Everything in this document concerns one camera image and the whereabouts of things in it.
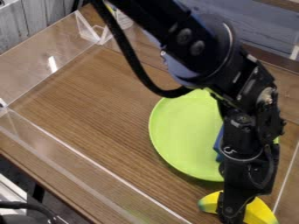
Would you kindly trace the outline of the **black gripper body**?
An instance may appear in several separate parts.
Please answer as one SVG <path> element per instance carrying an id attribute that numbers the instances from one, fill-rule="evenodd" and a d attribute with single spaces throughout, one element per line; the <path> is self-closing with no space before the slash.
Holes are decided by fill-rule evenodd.
<path id="1" fill-rule="evenodd" d="M 268 195 L 276 181 L 280 145 L 271 143 L 252 154 L 240 154 L 231 145 L 221 144 L 220 152 L 224 189 L 247 188 L 255 190 L 255 197 Z"/>

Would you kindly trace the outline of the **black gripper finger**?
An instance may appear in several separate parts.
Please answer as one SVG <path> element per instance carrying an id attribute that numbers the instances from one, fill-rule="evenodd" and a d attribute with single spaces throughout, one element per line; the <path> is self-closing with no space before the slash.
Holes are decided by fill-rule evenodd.
<path id="1" fill-rule="evenodd" d="M 255 190 L 228 187 L 219 194 L 216 212 L 223 224 L 243 224 L 248 203 L 255 198 Z"/>

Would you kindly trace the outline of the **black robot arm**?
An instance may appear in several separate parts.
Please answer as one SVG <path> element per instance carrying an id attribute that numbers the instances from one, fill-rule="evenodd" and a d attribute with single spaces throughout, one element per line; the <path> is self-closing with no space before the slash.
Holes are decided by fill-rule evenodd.
<path id="1" fill-rule="evenodd" d="M 156 95 L 175 98 L 208 89 L 217 102 L 223 131 L 216 148 L 223 156 L 220 191 L 199 201 L 200 210 L 221 224 L 279 224 L 260 199 L 272 192 L 285 120 L 277 105 L 275 78 L 245 51 L 232 25 L 213 15 L 197 15 L 179 0 L 89 0 L 115 36 L 125 61 Z M 179 83 L 160 89 L 151 80 L 109 8 L 141 26 L 160 46 L 168 71 Z"/>

